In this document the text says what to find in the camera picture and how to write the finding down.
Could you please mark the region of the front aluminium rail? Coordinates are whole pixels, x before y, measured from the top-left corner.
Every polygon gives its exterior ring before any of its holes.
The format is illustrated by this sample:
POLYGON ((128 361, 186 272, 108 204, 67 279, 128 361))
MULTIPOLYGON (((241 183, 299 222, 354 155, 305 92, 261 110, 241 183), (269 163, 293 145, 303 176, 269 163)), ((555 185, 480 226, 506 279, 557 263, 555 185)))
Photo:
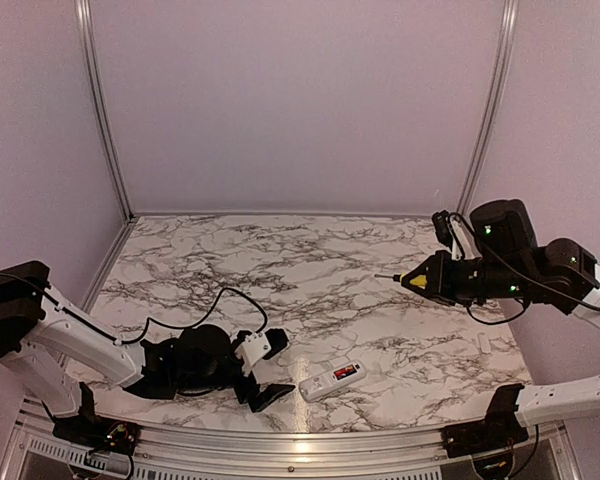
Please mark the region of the front aluminium rail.
POLYGON ((531 428, 525 441, 473 456, 451 457, 439 424, 403 425, 400 406, 373 418, 361 395, 347 393, 320 404, 298 395, 261 413, 229 392, 175 402, 103 393, 98 412, 135 423, 132 457, 107 456, 54 437, 42 404, 26 397, 0 467, 18 479, 40 466, 45 479, 71 477, 71 466, 98 477, 137 479, 478 479, 511 471, 518 479, 574 479, 561 423, 531 428))

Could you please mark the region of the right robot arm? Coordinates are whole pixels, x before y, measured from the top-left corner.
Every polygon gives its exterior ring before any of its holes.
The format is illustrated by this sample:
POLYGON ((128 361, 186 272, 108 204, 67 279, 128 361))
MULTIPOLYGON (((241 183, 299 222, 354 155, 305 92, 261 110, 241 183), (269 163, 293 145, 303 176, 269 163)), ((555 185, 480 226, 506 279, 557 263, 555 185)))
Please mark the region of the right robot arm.
MULTIPOLYGON (((433 216, 444 249, 417 268, 393 275, 406 290, 444 306, 470 309, 488 300, 514 300, 527 309, 549 305, 600 331, 600 263, 577 242, 538 244, 524 203, 495 200, 468 218, 433 216)), ((495 448, 515 425, 600 415, 600 374, 551 385, 505 385, 494 393, 475 438, 495 448)))

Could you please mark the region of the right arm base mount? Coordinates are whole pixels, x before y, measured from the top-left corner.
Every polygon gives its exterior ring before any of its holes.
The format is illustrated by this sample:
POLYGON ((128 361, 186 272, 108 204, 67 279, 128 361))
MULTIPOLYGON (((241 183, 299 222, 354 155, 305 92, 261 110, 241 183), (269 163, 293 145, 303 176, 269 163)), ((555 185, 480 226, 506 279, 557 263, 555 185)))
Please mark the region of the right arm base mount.
POLYGON ((500 386, 482 419, 443 427, 441 438, 447 457, 470 456, 480 479, 514 479, 522 473, 535 456, 540 440, 536 425, 531 453, 517 466, 515 446, 529 439, 528 430, 515 416, 516 401, 524 388, 521 383, 500 386))

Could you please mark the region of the white remote control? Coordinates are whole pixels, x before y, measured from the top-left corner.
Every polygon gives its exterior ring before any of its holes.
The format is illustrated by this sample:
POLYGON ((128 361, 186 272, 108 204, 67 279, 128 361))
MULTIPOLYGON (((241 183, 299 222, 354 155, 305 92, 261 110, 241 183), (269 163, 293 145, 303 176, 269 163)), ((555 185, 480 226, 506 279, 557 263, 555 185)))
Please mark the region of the white remote control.
POLYGON ((307 378, 299 383, 299 392, 302 398, 309 403, 315 402, 325 396, 331 395, 351 384, 366 377, 367 370, 360 361, 352 361, 338 367, 325 370, 324 372, 307 378), (354 364, 358 372, 342 380, 336 380, 333 371, 349 364, 354 364))

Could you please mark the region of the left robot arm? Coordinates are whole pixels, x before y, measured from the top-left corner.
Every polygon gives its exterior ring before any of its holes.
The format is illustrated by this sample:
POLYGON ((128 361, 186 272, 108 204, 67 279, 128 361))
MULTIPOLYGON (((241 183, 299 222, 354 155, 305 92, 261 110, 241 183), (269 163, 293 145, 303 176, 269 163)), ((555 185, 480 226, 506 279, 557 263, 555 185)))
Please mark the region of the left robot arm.
POLYGON ((106 423, 89 408, 89 389, 66 377, 50 356, 58 352, 101 373, 127 393, 148 400, 197 397, 229 389, 254 413, 290 394, 292 384, 261 386, 253 372, 289 343, 285 331, 262 324, 236 337, 206 319, 176 327, 158 343, 146 330, 122 339, 106 331, 48 280, 49 269, 29 261, 0 270, 0 363, 18 375, 50 413, 86 445, 105 438, 106 423))

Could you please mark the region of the yellow handled screwdriver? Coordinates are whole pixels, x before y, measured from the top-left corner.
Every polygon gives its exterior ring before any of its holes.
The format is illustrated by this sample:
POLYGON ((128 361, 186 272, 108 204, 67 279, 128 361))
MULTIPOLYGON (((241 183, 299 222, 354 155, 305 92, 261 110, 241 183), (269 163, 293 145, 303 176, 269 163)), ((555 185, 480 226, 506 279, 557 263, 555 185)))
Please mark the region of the yellow handled screwdriver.
POLYGON ((424 274, 415 273, 398 273, 392 275, 378 274, 374 275, 377 279, 389 279, 393 282, 399 283, 403 288, 406 289, 422 289, 427 288, 427 276, 424 274))

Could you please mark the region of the left aluminium frame post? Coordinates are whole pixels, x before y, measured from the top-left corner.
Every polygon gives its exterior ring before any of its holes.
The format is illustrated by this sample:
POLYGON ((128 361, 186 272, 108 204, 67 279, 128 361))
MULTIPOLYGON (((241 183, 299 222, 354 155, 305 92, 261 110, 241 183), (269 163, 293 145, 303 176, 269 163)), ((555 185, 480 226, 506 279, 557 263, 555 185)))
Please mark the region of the left aluminium frame post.
POLYGON ((88 0, 77 0, 75 7, 97 129, 118 208, 124 221, 129 223, 134 219, 134 213, 124 184, 122 169, 107 112, 97 57, 91 2, 88 0))

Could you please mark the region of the red black battery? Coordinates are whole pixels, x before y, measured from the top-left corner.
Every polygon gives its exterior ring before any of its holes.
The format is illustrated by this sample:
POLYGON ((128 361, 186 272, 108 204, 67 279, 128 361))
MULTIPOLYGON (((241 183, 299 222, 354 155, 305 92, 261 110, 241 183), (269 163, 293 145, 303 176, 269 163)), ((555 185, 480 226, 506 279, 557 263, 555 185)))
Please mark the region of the red black battery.
POLYGON ((354 364, 342 366, 333 371, 333 376, 336 380, 342 380, 358 372, 358 368, 354 364))

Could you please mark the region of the right aluminium frame post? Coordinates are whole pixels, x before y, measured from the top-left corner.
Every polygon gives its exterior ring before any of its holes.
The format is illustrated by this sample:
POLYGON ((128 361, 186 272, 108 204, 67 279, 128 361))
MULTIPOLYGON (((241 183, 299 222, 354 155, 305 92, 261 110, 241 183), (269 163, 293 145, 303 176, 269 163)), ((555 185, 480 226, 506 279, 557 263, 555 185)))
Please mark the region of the right aluminium frame post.
POLYGON ((495 60, 487 91, 487 98, 468 170, 457 203, 457 211, 462 214, 466 214, 469 211, 476 194, 482 170, 486 163, 489 144, 497 120, 499 107, 506 89, 518 15, 519 1, 506 0, 503 3, 495 60))

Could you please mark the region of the white battery cover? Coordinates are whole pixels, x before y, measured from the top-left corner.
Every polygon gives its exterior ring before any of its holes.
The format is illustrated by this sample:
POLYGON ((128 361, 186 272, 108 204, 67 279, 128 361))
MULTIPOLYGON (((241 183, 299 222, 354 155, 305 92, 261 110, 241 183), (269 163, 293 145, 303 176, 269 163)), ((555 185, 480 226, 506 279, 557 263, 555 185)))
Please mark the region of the white battery cover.
POLYGON ((479 342, 480 350, 483 354, 491 353, 491 344, 490 344, 488 336, 485 333, 480 333, 478 335, 478 342, 479 342))

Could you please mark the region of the aluminium frame post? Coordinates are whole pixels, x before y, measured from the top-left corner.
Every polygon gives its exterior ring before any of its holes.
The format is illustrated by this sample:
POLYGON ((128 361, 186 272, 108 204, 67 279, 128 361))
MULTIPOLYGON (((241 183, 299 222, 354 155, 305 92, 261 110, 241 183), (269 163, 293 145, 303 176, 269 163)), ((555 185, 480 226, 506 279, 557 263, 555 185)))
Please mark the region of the aluminium frame post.
POLYGON ((129 223, 134 219, 134 213, 124 184, 122 169, 107 112, 97 57, 91 2, 88 0, 77 0, 75 7, 97 129, 118 208, 124 221, 129 223))
POLYGON ((518 15, 519 1, 506 0, 503 3, 495 60, 487 91, 487 98, 468 170, 457 203, 457 211, 462 214, 466 214, 469 211, 476 194, 482 170, 486 163, 489 144, 497 120, 499 107, 506 89, 518 15))

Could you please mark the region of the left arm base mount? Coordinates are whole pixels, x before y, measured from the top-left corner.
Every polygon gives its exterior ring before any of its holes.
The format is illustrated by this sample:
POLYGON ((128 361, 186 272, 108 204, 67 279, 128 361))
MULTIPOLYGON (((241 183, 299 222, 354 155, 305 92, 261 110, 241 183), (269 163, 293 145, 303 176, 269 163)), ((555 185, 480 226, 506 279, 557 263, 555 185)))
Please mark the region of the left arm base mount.
POLYGON ((140 426, 134 422, 103 417, 95 412, 94 395, 84 383, 79 383, 80 405, 75 415, 54 416, 43 405, 54 424, 53 435, 71 443, 88 447, 88 456, 95 453, 117 453, 128 459, 126 479, 135 474, 134 453, 140 426))

